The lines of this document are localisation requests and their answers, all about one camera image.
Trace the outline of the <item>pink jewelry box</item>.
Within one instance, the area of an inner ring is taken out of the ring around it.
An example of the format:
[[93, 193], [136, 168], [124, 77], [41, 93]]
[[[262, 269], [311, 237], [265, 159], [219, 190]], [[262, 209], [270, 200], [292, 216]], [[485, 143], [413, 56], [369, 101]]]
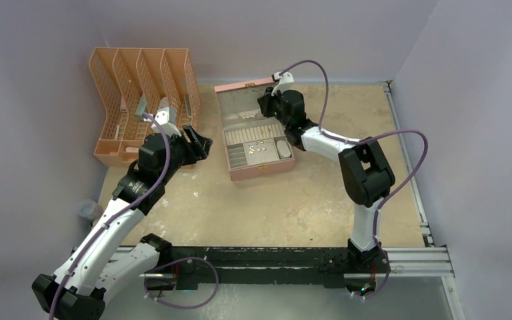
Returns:
[[232, 181], [282, 173], [295, 166], [282, 124], [264, 117], [257, 102], [272, 86], [269, 77], [214, 87]]

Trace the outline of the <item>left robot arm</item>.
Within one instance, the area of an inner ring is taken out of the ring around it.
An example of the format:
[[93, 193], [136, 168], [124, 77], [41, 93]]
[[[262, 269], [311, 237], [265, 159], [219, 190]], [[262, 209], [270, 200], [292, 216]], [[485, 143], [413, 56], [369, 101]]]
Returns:
[[213, 142], [190, 125], [177, 133], [153, 133], [139, 148], [113, 191], [102, 216], [83, 242], [54, 274], [40, 274], [32, 290], [54, 319], [99, 319], [112, 299], [139, 276], [162, 273], [172, 264], [171, 244], [149, 234], [125, 257], [110, 259], [122, 241], [165, 194], [165, 186], [182, 167], [209, 156]]

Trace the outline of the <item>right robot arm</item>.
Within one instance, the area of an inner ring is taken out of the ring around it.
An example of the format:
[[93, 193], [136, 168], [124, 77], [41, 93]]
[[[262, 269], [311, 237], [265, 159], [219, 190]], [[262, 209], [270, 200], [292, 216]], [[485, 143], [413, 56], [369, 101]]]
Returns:
[[395, 175], [377, 141], [366, 142], [322, 131], [305, 112], [302, 93], [266, 88], [257, 100], [265, 117], [283, 126], [288, 143], [336, 162], [347, 195], [354, 203], [353, 231], [348, 242], [349, 266], [364, 271], [381, 256], [380, 205], [395, 184]]

